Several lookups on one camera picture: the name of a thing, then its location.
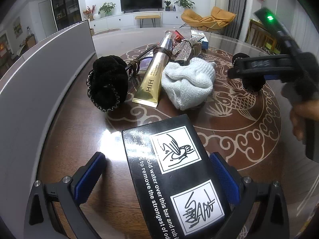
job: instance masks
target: potted plant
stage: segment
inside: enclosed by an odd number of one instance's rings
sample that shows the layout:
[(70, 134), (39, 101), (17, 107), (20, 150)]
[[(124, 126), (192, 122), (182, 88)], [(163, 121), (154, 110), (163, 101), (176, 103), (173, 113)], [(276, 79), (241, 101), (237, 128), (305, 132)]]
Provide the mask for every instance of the potted plant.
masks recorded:
[(171, 5), (171, 1), (164, 1), (164, 3), (166, 4), (166, 6), (165, 6), (165, 11), (170, 11), (171, 10), (171, 8), (170, 8), (170, 5)]
[(186, 8), (193, 8), (195, 4), (192, 0), (176, 0), (174, 3), (180, 7), (181, 12), (184, 11), (184, 9)]
[(90, 19), (90, 21), (93, 21), (93, 14), (95, 11), (96, 5), (92, 6), (92, 9), (90, 7), (87, 7), (87, 10), (83, 11), (83, 13)]
[(101, 14), (101, 12), (105, 12), (105, 16), (111, 15), (112, 10), (115, 8), (116, 3), (112, 2), (105, 2), (101, 8), (98, 10), (98, 13)]

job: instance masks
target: door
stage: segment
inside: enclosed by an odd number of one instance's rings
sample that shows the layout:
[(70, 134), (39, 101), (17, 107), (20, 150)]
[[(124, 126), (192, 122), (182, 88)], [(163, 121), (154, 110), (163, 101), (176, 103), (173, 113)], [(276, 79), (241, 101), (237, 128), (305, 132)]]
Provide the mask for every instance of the door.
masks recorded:
[(49, 1), (39, 3), (40, 17), (45, 35), (48, 37), (57, 32), (56, 25), (52, 16), (52, 9)]

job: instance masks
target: hand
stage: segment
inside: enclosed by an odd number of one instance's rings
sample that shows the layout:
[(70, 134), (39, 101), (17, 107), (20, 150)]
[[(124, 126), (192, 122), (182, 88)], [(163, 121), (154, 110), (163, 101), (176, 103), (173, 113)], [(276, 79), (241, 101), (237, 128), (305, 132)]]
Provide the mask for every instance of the hand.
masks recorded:
[(306, 101), (295, 105), (290, 112), (293, 134), (301, 141), (305, 138), (303, 118), (319, 121), (319, 100)]

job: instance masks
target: gray curtain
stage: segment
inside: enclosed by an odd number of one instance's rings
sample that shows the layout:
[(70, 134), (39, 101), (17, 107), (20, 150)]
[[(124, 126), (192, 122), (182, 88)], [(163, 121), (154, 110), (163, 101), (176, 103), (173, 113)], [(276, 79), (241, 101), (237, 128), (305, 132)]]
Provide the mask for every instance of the gray curtain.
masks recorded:
[(246, 0), (229, 0), (228, 11), (236, 14), (235, 19), (225, 28), (224, 35), (239, 39), (245, 13)]

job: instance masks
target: black velvet pouch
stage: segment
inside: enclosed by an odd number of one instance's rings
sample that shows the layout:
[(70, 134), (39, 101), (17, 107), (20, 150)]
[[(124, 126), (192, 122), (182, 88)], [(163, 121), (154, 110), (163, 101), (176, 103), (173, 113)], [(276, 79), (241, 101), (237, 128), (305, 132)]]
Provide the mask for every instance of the black velvet pouch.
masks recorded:
[(118, 56), (100, 57), (93, 63), (87, 85), (96, 107), (107, 112), (125, 101), (128, 91), (127, 64)]

